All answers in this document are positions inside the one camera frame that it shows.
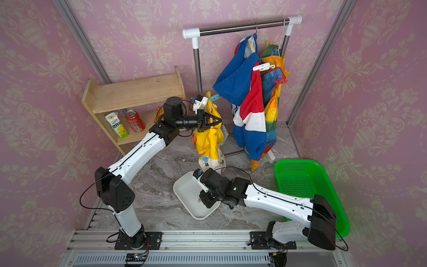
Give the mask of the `blue clothespin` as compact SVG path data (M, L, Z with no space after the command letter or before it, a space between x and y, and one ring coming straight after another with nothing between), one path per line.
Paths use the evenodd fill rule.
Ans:
M216 101L216 100L219 100L219 99L220 99L220 95L219 94L215 94L215 95L213 95L213 96L211 96L209 98L209 101Z

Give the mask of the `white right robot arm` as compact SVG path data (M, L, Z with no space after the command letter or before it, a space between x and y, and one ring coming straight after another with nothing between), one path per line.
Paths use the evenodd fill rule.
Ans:
M325 197L285 195L263 188L251 179L229 180L212 168L197 169L192 175L202 187L199 197L207 208L221 202L230 209L243 206L288 218L288 222L269 223L265 234L268 246L286 250L296 241L307 240L320 249L336 249L337 216Z

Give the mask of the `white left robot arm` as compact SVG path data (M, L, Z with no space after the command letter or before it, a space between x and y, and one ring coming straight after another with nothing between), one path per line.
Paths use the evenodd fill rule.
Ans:
M188 115L183 99L168 98L163 105L163 115L142 141L109 168L100 167L95 172L97 194L119 224L119 241L132 249L141 249L149 244L133 207L135 194L129 187L133 178L151 158L179 135L180 130L205 131L222 122L218 115L205 111L202 104L196 102L194 106L194 115Z

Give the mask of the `yellow dinosaur print jacket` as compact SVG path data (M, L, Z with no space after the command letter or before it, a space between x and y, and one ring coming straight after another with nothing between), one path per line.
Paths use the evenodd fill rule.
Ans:
M208 91L205 97L210 98L212 93ZM218 107L214 101L208 101L205 107L205 112L221 118L218 112ZM199 166L202 171L209 168L221 174L226 167L226 160L220 146L224 143L226 137L222 131L222 124L220 127L215 127L207 131L199 132L196 130L193 134L193 144L199 153Z

